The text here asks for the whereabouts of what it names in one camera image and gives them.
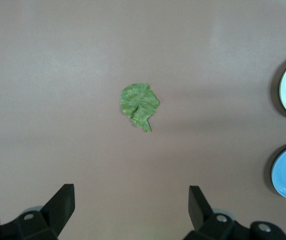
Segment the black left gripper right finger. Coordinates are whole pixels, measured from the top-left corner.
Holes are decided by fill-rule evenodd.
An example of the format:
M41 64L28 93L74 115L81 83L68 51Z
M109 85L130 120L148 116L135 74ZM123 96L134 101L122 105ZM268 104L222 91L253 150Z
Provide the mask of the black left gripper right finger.
M189 187L188 212L194 230L184 240L286 240L284 231L270 222L255 221L246 228L227 214L215 213L198 186Z

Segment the green lettuce leaf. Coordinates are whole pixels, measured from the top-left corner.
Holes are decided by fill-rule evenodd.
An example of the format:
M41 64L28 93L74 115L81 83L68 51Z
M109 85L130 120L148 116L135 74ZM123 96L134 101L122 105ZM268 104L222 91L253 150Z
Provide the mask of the green lettuce leaf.
M134 83L124 88L120 95L120 107L136 127L151 132L148 119L159 108L159 100L149 84Z

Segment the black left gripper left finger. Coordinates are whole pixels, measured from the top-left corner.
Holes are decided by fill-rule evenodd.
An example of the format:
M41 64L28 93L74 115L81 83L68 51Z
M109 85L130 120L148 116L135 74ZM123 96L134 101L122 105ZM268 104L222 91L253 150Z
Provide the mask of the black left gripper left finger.
M0 240L58 240L74 210L74 185L64 184L44 206L31 207L0 224Z

